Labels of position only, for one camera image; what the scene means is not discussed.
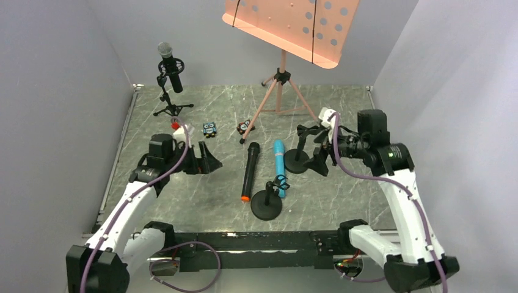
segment silver microphone grille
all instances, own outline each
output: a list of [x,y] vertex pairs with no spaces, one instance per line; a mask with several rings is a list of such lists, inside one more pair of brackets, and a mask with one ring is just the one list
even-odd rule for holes
[[173,48],[171,48],[171,45],[167,42],[158,44],[158,52],[162,58],[169,58],[173,56]]

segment microphone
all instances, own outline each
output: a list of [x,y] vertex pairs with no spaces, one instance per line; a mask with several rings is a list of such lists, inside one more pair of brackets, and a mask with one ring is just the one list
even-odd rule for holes
[[[274,156],[275,156],[275,170],[277,171],[277,176],[284,175],[284,144],[282,140],[277,139],[274,142]],[[286,182],[286,179],[281,181],[281,185]],[[284,198],[285,195],[284,189],[279,189],[279,197]]]
[[243,191],[241,192],[242,201],[250,201],[250,193],[254,185],[255,166],[257,165],[257,157],[259,156],[259,143],[252,142],[248,147],[248,160],[246,161],[246,169],[244,172]]
[[179,59],[173,57],[173,48],[171,48],[169,43],[162,42],[158,44],[158,52],[160,53],[160,56],[162,56],[163,64],[166,68],[166,75],[168,75],[171,80],[173,90],[175,93],[181,93],[183,91],[183,87],[181,86],[177,67],[177,60]]

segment pink music stand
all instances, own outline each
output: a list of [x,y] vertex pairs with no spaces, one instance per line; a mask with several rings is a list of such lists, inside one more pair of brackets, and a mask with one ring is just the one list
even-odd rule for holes
[[[360,0],[225,0],[223,21],[281,49],[276,74],[261,83],[273,81],[250,125],[239,141],[244,143],[260,112],[277,114],[307,109],[315,116],[301,92],[286,71],[286,52],[317,66],[331,69],[338,65],[352,19]],[[303,107],[280,110],[282,85],[289,82]],[[277,104],[274,110],[263,110],[275,85]]]

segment blue microphone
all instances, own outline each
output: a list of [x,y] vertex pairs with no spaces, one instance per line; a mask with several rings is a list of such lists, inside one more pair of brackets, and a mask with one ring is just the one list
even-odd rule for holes
[[[282,140],[277,139],[274,142],[274,155],[277,175],[284,175],[284,144]],[[285,190],[279,189],[279,197],[284,198],[286,196],[285,192]]]

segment gray marble tabletop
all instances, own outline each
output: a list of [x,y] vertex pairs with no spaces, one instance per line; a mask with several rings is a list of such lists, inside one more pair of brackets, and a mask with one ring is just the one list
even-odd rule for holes
[[[335,109],[341,113],[341,124],[352,129],[356,129],[356,112],[372,108],[363,86],[303,85],[300,90],[316,115],[322,107]],[[252,118],[265,93],[266,88],[260,85],[185,87],[181,94],[170,91],[174,103],[195,105],[185,108],[180,117],[196,128],[192,143],[197,156],[197,142],[203,140],[224,166],[208,175],[173,174],[156,203],[144,214],[141,226],[157,220],[171,223],[175,231],[181,232],[334,230],[345,220],[364,219],[374,229],[395,229],[387,200],[378,185],[348,177],[338,167],[333,167],[330,159],[327,177],[312,170],[300,175],[287,172],[291,187],[283,199],[282,213],[268,222],[254,217],[250,204],[240,200],[248,144],[258,142],[261,146],[254,194],[275,177],[274,141],[282,140],[286,150],[296,148],[296,126],[315,125],[305,110],[284,115],[265,112],[260,114],[256,129],[246,143],[239,144],[241,136],[236,131],[237,124]],[[169,116],[152,115],[165,106],[159,100],[160,94],[159,87],[146,86],[137,98],[106,201],[107,213],[124,193],[130,172],[147,152],[150,137],[162,132],[172,133]],[[301,101],[286,84],[282,109],[300,106]],[[274,107],[275,95],[272,95],[265,109]],[[203,136],[202,125],[207,122],[216,123],[216,137],[206,139]],[[311,156],[317,145],[312,138],[307,141],[305,151]],[[360,160],[342,161],[356,173],[368,172]]]

